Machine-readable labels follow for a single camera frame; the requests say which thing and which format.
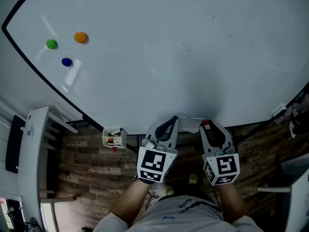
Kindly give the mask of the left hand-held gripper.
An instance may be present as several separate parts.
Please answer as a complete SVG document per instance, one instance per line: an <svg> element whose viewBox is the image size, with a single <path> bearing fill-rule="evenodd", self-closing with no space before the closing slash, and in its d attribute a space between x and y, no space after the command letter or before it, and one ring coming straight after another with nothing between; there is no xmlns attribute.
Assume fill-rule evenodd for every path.
<svg viewBox="0 0 309 232"><path fill-rule="evenodd" d="M152 124L139 147L137 178L146 182L162 183L173 166L178 151L180 120L177 116L166 117Z"/></svg>

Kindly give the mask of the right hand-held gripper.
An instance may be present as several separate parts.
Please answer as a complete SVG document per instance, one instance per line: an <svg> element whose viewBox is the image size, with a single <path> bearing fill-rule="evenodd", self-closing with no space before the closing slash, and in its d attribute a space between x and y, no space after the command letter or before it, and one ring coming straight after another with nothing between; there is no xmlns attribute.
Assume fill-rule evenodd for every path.
<svg viewBox="0 0 309 232"><path fill-rule="evenodd" d="M210 184L220 186L233 183L240 174L240 163L239 154L232 146L231 134L212 120L209 120L209 126L200 125L199 130L204 149L203 170Z"/></svg>

